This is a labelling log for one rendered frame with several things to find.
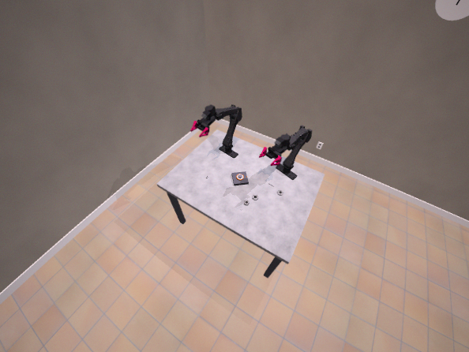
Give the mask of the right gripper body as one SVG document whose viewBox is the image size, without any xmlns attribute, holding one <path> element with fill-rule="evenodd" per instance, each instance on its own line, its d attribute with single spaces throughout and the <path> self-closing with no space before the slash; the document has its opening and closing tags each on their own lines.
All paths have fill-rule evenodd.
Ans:
<svg viewBox="0 0 469 352">
<path fill-rule="evenodd" d="M 202 122 L 202 121 L 199 120 L 199 119 L 197 120 L 197 122 L 198 122 L 197 128 L 198 128 L 199 130 L 204 131 L 205 128 L 208 128 L 208 132 L 209 132 L 209 125 L 205 124 L 204 122 Z M 201 125 L 202 127 L 201 127 L 200 125 Z M 204 127 L 204 128 L 203 128 L 203 127 Z"/>
</svg>

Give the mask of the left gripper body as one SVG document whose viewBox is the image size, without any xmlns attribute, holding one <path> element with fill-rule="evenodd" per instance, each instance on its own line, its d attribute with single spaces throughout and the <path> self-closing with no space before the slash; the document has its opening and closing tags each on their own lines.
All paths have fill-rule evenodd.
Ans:
<svg viewBox="0 0 469 352">
<path fill-rule="evenodd" d="M 279 156 L 281 157 L 281 154 L 279 152 L 277 152 L 276 150 L 274 150 L 273 148 L 269 147 L 268 148 L 268 152 L 266 151 L 266 156 L 269 157 L 270 159 L 276 159 L 278 158 Z M 282 157 L 281 157 L 282 159 Z"/>
</svg>

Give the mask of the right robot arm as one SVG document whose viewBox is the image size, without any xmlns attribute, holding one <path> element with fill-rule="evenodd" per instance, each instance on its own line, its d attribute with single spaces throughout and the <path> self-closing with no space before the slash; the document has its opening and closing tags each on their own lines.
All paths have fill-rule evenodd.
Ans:
<svg viewBox="0 0 469 352">
<path fill-rule="evenodd" d="M 228 127 L 227 135 L 223 139 L 223 146 L 221 146 L 219 150 L 228 154 L 232 158 L 235 158 L 236 156 L 238 156 L 238 153 L 232 150 L 232 147 L 233 147 L 232 140 L 233 140 L 235 127 L 238 124 L 238 122 L 240 122 L 242 119 L 242 108 L 236 107 L 233 104 L 231 104 L 231 107 L 227 107 L 223 109 L 222 108 L 216 109 L 213 105 L 206 106 L 205 111 L 201 115 L 201 117 L 203 117 L 201 121 L 207 125 L 211 125 L 215 120 L 219 121 L 220 119 L 228 115 L 230 115 L 230 125 Z M 225 150 L 225 147 L 226 147 L 226 150 Z"/>
</svg>

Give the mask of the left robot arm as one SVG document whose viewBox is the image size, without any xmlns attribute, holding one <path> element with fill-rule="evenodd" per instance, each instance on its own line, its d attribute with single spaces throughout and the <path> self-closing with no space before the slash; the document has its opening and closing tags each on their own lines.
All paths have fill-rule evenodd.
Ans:
<svg viewBox="0 0 469 352">
<path fill-rule="evenodd" d="M 301 129 L 299 129 L 299 131 L 293 134 L 292 136 L 288 134 L 283 134 L 281 135 L 281 137 L 278 137 L 275 141 L 275 145 L 272 147 L 274 150 L 281 154 L 284 153 L 286 150 L 292 150 L 290 155 L 284 160 L 283 165 L 280 164 L 276 166 L 277 170 L 288 176 L 291 180 L 294 180 L 298 176 L 297 174 L 291 171 L 291 169 L 294 167 L 293 164 L 295 163 L 295 158 L 298 152 L 300 151 L 302 145 L 309 142 L 312 136 L 311 129 L 304 129 L 305 126 L 303 125 L 301 125 L 300 128 Z M 307 132 L 310 132 L 310 134 L 308 134 Z"/>
</svg>

